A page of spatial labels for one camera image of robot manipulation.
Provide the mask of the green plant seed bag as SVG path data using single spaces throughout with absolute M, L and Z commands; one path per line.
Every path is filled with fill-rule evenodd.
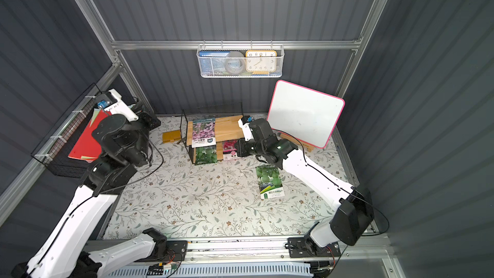
M 285 196 L 283 181 L 278 167 L 272 165 L 258 166 L 255 171 L 262 200 Z

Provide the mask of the black wire wooden shelf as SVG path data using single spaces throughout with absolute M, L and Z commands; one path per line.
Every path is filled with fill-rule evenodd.
M 238 120 L 244 116 L 243 103 L 239 101 L 183 109 L 180 117 L 180 142 L 185 146 L 189 159 L 194 164 L 195 148 L 192 148 L 192 122 L 206 118 L 216 119 L 217 162 L 223 161 L 223 143 L 243 137 Z

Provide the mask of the purple flower seed bag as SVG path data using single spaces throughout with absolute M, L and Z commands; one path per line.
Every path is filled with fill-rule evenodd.
M 192 122 L 192 148 L 216 145 L 216 119 L 206 118 Z

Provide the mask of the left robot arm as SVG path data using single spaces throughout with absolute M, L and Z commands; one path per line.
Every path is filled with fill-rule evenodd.
M 83 250 L 103 214 L 132 184 L 137 167 L 152 162 L 149 133 L 161 122 L 141 102 L 131 111 L 137 120 L 113 113 L 92 132 L 102 154 L 87 168 L 45 244 L 29 261 L 16 265 L 12 277 L 104 277 L 134 261 L 158 261 L 168 254 L 166 236 L 154 228 L 109 250 Z

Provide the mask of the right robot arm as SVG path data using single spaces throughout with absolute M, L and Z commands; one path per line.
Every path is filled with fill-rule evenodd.
M 374 220 L 371 194 L 364 185 L 357 187 L 333 176 L 306 155 L 304 148 L 279 139 L 264 118 L 241 117 L 238 126 L 243 138 L 236 149 L 242 157 L 256 156 L 303 181 L 334 211 L 327 222 L 317 223 L 308 232 L 308 241 L 318 247 L 341 241 L 354 246 Z

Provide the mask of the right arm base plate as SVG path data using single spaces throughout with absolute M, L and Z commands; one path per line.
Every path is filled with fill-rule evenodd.
M 293 259 L 309 257 L 328 257 L 333 259 L 341 256 L 340 246 L 337 242 L 330 243 L 325 247 L 319 247 L 310 238 L 294 237 L 288 238 L 284 247 Z

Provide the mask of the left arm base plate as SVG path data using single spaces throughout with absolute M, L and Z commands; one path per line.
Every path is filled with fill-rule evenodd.
M 185 259 L 188 241 L 162 241 L 155 246 L 154 256 L 158 262 L 182 262 Z

